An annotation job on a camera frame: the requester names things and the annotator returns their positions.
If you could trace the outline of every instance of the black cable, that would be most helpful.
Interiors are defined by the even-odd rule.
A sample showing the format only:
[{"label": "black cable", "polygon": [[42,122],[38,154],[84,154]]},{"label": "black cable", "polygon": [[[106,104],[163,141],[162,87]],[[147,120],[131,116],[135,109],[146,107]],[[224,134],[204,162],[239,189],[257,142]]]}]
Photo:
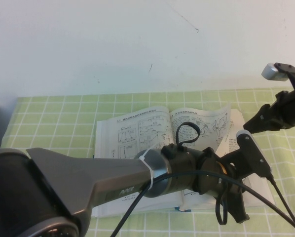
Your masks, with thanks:
[{"label": "black cable", "polygon": [[277,194],[278,194],[278,196],[279,196],[281,202],[282,202],[283,205],[285,206],[285,208],[286,208],[286,210],[288,211],[289,215],[291,216],[292,220],[295,222],[295,216],[294,216],[294,214],[292,213],[292,211],[290,210],[290,208],[289,208],[289,206],[288,206],[286,200],[285,200],[284,197],[282,196],[282,194],[281,194],[281,192],[280,192],[280,190],[279,190],[279,188],[278,188],[278,186],[277,186],[275,180],[272,178],[272,179],[269,180],[269,181],[271,182],[272,186],[274,186],[274,188],[275,188],[275,190],[276,190],[276,192],[277,192]]},{"label": "black cable", "polygon": [[[256,198],[258,198],[259,200],[261,200],[263,203],[265,203],[267,206],[269,206],[271,209],[273,209],[278,215],[280,215],[282,218],[284,218],[290,225],[292,225],[295,228],[295,221],[290,219],[284,212],[282,212],[274,204],[272,204],[270,201],[268,201],[266,198],[264,198],[262,195],[260,195],[259,193],[257,193],[253,189],[251,189],[250,187],[248,187],[245,184],[242,184],[242,183],[238,182],[237,180],[235,180],[233,178],[230,178],[230,177],[228,177],[226,175],[222,175],[222,174],[218,174],[218,173],[214,173],[214,172],[210,172],[210,171],[204,171],[204,170],[192,170],[192,171],[186,171],[186,172],[180,172],[180,173],[174,173],[174,174],[163,174],[163,175],[155,178],[153,183],[157,184],[157,183],[161,182],[164,179],[169,179],[169,178],[172,178],[172,177],[183,176],[183,175],[209,175],[209,176],[214,176],[214,177],[217,177],[217,178],[221,178],[222,180],[227,181],[228,183],[232,183],[234,185],[237,185],[240,188],[242,188],[243,190],[249,192],[250,194],[252,194]],[[130,205],[129,209],[126,211],[126,213],[124,214],[124,216],[120,220],[119,224],[117,225],[117,227],[113,231],[111,237],[115,237],[118,234],[118,232],[120,231],[120,229],[122,228],[123,224],[126,222],[128,217],[130,216],[133,209],[136,207],[136,205],[141,200],[141,198],[144,196],[144,194],[148,191],[149,186],[150,186],[150,183],[147,183],[145,185],[145,187],[143,188],[143,190],[140,192],[140,194],[137,196],[137,198]]]}]

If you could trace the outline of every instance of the table surface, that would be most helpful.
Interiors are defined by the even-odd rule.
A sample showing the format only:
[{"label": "table surface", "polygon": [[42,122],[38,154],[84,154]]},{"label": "table surface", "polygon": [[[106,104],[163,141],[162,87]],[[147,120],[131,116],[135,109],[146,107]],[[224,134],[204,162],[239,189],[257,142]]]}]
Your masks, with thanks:
[{"label": "table surface", "polygon": [[[94,154],[96,121],[105,120],[149,106],[164,105],[169,110],[191,107],[215,110],[230,102],[251,118],[265,103],[272,103],[283,88],[160,92],[138,94],[50,96],[19,98],[2,148],[42,147],[73,157],[91,158]],[[295,213],[295,127],[285,131],[254,135],[272,166],[275,180]],[[284,209],[274,194],[277,206]],[[254,237],[295,236],[295,230],[268,207],[248,208],[250,220],[236,224],[229,217],[219,226],[213,210],[180,213],[160,210],[132,214],[121,237]],[[93,218],[87,237],[110,236],[121,216]]]}]

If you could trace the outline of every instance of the robotic arm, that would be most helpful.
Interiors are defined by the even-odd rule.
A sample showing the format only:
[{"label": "robotic arm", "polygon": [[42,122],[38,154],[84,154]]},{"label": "robotic arm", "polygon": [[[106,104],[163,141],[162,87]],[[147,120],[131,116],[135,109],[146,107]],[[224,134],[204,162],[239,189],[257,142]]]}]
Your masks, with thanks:
[{"label": "robotic arm", "polygon": [[[284,74],[278,68],[278,72],[272,68],[275,72],[272,78]],[[287,75],[295,77],[295,70]],[[237,134],[240,149],[222,158],[211,148],[198,151],[182,146],[198,137],[179,143],[179,129],[176,145],[142,151],[135,159],[71,158],[41,148],[28,149],[30,159],[20,151],[2,149],[0,237],[82,237],[87,232],[93,207],[140,191],[149,198],[184,189],[209,194],[216,199],[216,216],[221,225],[226,224],[228,213],[237,223],[249,220],[243,204],[242,193],[246,189],[242,179],[256,173],[275,184],[250,132],[294,126],[295,113],[286,115],[292,108],[288,105],[295,105],[295,91],[291,93],[277,96],[274,105],[261,109],[247,122],[247,130]],[[200,134],[195,124],[183,125]],[[295,224],[294,216],[288,212],[292,220],[287,216],[285,219]]]}]

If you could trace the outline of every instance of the book page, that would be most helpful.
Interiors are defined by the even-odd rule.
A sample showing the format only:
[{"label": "book page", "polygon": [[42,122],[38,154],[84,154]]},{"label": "book page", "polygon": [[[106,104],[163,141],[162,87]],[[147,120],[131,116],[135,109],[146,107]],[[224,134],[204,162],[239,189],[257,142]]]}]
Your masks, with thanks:
[{"label": "book page", "polygon": [[[239,149],[236,141],[236,133],[243,129],[244,119],[242,113],[237,109],[231,110],[230,119],[230,130],[227,136],[221,142],[218,150],[219,156],[222,157],[225,154]],[[254,189],[256,192],[260,193],[262,196],[267,198],[269,201],[274,203],[273,196],[271,194],[269,185],[266,179],[259,178],[256,174],[252,174],[243,180],[243,183],[250,188]],[[244,205],[246,207],[252,206],[263,206],[264,203],[252,196],[248,192],[243,193]],[[215,208],[216,200],[209,195],[199,195],[193,191],[184,191],[183,205],[181,209],[212,209]]]},{"label": "book page", "polygon": [[[185,143],[184,146],[197,150],[211,147],[214,151],[218,149],[223,137],[228,134],[230,125],[230,104],[215,111],[204,111],[192,108],[181,108],[170,113],[175,141],[176,130],[183,122],[190,121],[199,126],[201,134],[199,139],[193,143]],[[191,140],[197,136],[197,132],[189,126],[183,126],[179,131],[179,142]]]},{"label": "book page", "polygon": [[[95,158],[133,159],[138,152],[152,146],[155,149],[173,143],[169,111],[155,106],[127,115],[98,121]],[[93,209],[93,216],[112,216],[126,212],[138,193],[102,204]],[[143,197],[138,210],[170,208],[182,203],[182,193],[176,192],[156,198]]]}]

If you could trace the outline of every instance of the illustration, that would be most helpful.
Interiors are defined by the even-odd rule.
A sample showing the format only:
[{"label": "illustration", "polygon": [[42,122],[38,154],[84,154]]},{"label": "illustration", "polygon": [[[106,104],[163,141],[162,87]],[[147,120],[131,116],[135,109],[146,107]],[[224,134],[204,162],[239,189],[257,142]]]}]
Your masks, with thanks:
[{"label": "illustration", "polygon": [[212,124],[212,129],[217,133],[217,135],[220,137],[220,133],[222,129],[226,128],[227,124],[227,113],[225,113],[225,116],[223,116],[221,119],[215,120]]},{"label": "illustration", "polygon": [[171,136],[166,133],[156,133],[145,137],[140,137],[140,151],[146,150],[156,144],[153,148],[160,149],[172,142]]},{"label": "illustration", "polygon": [[139,121],[139,136],[147,133],[160,132],[165,130],[171,132],[172,129],[166,125],[169,123],[166,116],[152,116]]},{"label": "illustration", "polygon": [[202,119],[199,118],[199,120],[196,120],[195,118],[192,118],[191,122],[198,125],[198,127],[200,128],[200,135],[206,135],[209,132],[208,125]]},{"label": "illustration", "polygon": [[138,153],[137,142],[119,146],[120,159],[132,159]]},{"label": "illustration", "polygon": [[133,138],[136,138],[136,136],[137,136],[137,133],[135,128],[120,130],[118,134],[118,141],[128,142],[128,141],[131,141]]}]

